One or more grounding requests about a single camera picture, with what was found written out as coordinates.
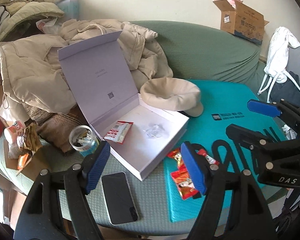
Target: gift box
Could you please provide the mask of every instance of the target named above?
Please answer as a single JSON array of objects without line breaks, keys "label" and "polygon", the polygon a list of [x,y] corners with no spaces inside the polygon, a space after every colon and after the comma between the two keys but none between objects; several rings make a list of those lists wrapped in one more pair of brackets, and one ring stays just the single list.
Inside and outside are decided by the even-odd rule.
[{"label": "gift box", "polygon": [[[111,153],[141,181],[186,131],[188,117],[142,101],[117,42],[121,31],[69,45],[58,51],[68,85],[91,128],[103,137],[117,121],[133,122],[124,143],[109,141]],[[145,130],[164,129],[151,138]]]}]

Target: qr code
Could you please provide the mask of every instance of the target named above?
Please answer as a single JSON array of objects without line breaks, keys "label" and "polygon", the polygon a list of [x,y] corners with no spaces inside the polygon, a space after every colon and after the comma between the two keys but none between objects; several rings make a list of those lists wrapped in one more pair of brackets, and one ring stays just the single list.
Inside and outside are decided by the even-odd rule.
[{"label": "qr code", "polygon": [[108,97],[109,97],[109,99],[114,98],[113,92],[110,92],[110,93],[108,94]]}]

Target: green sofa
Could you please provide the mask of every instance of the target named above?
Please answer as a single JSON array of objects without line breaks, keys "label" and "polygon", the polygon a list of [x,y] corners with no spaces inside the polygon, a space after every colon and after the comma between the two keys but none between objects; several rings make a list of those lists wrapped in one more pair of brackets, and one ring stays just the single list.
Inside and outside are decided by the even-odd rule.
[{"label": "green sofa", "polygon": [[[135,24],[158,32],[158,42],[166,53],[174,77],[183,79],[219,80],[246,84],[256,94],[263,78],[264,63],[259,61],[260,46],[221,30],[206,26],[169,21],[137,21]],[[24,193],[33,182],[16,171],[5,167],[3,138],[0,138],[0,169]],[[44,154],[52,171],[62,171],[83,157],[77,152],[64,157],[58,150],[42,142]],[[143,182],[134,177],[113,156],[110,156],[104,174],[125,171],[140,215],[140,221],[117,226],[143,235],[176,235],[188,233],[194,219],[171,223],[168,219],[165,182],[162,163]],[[264,192],[269,198],[275,191]],[[100,184],[87,196],[97,223],[111,226]],[[63,217],[71,219],[66,196],[60,191]]]}]

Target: black phone screen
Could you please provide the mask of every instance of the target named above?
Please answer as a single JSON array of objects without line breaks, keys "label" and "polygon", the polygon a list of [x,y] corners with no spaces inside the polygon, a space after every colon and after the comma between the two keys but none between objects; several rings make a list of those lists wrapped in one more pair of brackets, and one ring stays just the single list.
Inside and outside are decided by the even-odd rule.
[{"label": "black phone screen", "polygon": [[105,175],[101,178],[109,220],[113,225],[138,220],[130,188],[124,172]]}]

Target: silver screw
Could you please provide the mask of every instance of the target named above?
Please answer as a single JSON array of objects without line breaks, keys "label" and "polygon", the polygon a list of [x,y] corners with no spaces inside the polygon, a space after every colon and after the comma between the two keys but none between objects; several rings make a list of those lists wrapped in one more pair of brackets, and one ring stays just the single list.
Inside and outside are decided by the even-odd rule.
[{"label": "silver screw", "polygon": [[40,171],[40,175],[41,176],[44,176],[44,175],[47,175],[48,174],[48,170],[47,169],[43,169]]},{"label": "silver screw", "polygon": [[72,169],[74,171],[80,170],[81,169],[81,164],[79,164],[79,163],[73,164]]},{"label": "silver screw", "polygon": [[217,171],[217,170],[219,169],[219,166],[216,165],[216,164],[211,164],[211,165],[210,165],[210,169],[211,169],[212,171]]},{"label": "silver screw", "polygon": [[268,170],[272,170],[272,168],[273,168],[273,163],[272,163],[272,162],[267,162],[267,163],[266,163],[266,168],[267,168]]},{"label": "silver screw", "polygon": [[243,170],[243,174],[246,176],[250,176],[251,175],[251,171],[249,170]]}]

